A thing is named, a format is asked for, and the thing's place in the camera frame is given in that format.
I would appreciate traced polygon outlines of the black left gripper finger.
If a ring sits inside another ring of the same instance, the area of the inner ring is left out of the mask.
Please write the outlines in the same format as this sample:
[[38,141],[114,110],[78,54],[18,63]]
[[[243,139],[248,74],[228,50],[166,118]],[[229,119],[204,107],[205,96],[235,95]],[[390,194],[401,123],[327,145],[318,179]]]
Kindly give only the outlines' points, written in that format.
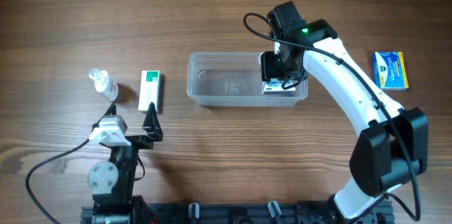
[[162,128],[158,121],[157,111],[153,102],[148,106],[142,128],[146,132],[147,137],[151,138],[153,141],[163,140]]
[[115,104],[111,104],[107,111],[100,117],[100,119],[92,125],[92,128],[99,127],[99,123],[104,116],[108,115],[116,115],[117,114],[117,106]]

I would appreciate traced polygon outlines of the white and blue medicine box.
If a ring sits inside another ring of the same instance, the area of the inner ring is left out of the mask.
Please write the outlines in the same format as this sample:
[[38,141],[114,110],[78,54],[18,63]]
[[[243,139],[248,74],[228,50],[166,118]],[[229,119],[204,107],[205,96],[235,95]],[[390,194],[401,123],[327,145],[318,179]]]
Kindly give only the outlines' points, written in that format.
[[268,82],[263,82],[263,95],[292,95],[296,91],[295,87],[283,89],[283,81],[272,79]]

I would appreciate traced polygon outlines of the white and green medicine box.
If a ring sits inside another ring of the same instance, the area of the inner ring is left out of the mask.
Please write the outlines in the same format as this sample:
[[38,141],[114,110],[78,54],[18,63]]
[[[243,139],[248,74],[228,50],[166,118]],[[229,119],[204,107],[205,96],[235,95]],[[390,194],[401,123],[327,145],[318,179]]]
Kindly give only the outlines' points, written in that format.
[[138,100],[138,110],[147,111],[150,103],[155,105],[156,112],[160,111],[160,71],[142,71],[141,87]]

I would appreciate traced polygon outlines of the blue VapoDrops box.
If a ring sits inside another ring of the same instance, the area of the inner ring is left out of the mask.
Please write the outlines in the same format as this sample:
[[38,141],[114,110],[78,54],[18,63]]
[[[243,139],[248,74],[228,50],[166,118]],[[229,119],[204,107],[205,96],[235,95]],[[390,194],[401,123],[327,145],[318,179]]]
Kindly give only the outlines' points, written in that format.
[[409,88],[402,52],[375,52],[372,57],[375,84],[382,90]]

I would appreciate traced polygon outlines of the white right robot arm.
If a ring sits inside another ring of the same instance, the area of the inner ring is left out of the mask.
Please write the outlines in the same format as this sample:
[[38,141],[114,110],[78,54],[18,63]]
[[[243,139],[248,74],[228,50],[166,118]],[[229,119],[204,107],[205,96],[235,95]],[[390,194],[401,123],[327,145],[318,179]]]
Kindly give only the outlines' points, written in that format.
[[358,136],[349,161],[352,177],[330,200],[337,221],[356,222],[408,182],[415,209],[400,206],[418,221],[417,177],[427,169],[427,116],[417,107],[406,110],[379,89],[325,20],[306,22],[292,1],[276,6],[263,20],[270,27],[266,38],[275,48],[261,55],[262,80],[280,81],[282,89],[291,90],[313,76],[339,104]]

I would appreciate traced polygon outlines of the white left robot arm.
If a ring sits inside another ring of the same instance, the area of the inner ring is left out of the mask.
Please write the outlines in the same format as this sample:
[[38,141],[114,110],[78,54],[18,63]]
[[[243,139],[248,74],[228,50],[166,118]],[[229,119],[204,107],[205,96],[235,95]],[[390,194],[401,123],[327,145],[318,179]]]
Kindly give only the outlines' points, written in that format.
[[139,150],[151,149],[163,138],[154,103],[148,106],[142,128],[144,135],[127,136],[127,125],[114,104],[93,124],[89,141],[107,147],[111,153],[109,160],[96,163],[88,173],[94,204],[82,210],[82,223],[158,222],[143,197],[133,195],[134,182],[139,180],[136,168],[143,164]]

